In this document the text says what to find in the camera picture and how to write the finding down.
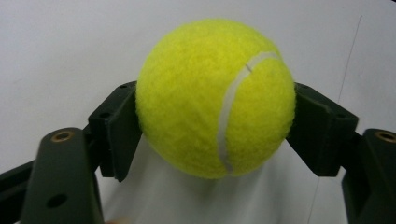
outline ball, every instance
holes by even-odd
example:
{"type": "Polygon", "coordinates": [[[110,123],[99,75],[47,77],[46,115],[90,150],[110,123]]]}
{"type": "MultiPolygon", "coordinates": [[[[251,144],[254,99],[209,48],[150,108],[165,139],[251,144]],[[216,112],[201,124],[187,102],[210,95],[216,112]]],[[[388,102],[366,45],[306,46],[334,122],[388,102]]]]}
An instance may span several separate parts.
{"type": "Polygon", "coordinates": [[[223,19],[166,35],[136,85],[136,113],[151,147],[203,178],[260,167],[287,136],[294,107],[294,82],[274,43],[223,19]]]}

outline round hole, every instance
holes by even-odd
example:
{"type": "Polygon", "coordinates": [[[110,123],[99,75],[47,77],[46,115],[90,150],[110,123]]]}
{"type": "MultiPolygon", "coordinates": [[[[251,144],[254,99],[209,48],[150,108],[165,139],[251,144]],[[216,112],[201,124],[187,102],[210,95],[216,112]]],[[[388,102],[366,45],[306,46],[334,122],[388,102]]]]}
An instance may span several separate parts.
{"type": "Polygon", "coordinates": [[[396,143],[396,134],[387,132],[376,132],[375,136],[383,141],[396,143]]]}
{"type": "Polygon", "coordinates": [[[72,138],[72,136],[73,136],[73,132],[70,131],[59,132],[53,135],[50,140],[52,142],[59,143],[69,140],[70,138],[72,138]]]}
{"type": "Polygon", "coordinates": [[[65,194],[57,194],[47,201],[47,207],[56,208],[64,204],[66,201],[67,196],[65,194]]]}
{"type": "Polygon", "coordinates": [[[102,119],[106,119],[106,118],[110,117],[110,113],[102,113],[99,115],[99,117],[101,117],[102,119]]]}

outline yellow tennis ball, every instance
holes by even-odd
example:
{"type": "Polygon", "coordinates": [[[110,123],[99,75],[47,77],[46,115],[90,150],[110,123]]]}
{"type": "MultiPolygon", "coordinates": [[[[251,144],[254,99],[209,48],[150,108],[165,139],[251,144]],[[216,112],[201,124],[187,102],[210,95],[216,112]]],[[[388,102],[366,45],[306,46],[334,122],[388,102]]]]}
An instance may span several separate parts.
{"type": "Polygon", "coordinates": [[[287,136],[294,107],[294,83],[276,46],[235,21],[195,21],[166,35],[136,86],[151,146],[204,178],[258,168],[287,136]]]}

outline white surface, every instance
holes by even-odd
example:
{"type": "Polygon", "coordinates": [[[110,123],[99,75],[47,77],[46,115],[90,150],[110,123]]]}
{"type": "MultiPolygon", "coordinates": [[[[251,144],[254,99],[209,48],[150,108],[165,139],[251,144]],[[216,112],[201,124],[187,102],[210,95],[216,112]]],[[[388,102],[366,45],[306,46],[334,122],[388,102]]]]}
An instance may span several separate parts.
{"type": "MultiPolygon", "coordinates": [[[[360,117],[360,133],[396,131],[391,1],[2,1],[0,172],[32,160],[45,134],[83,128],[118,85],[137,79],[164,34],[207,17],[242,21],[272,38],[295,80],[360,117]]],[[[106,219],[347,222],[341,176],[318,180],[286,143],[249,175],[209,181],[173,169],[143,139],[123,183],[99,179],[106,219]]]]}

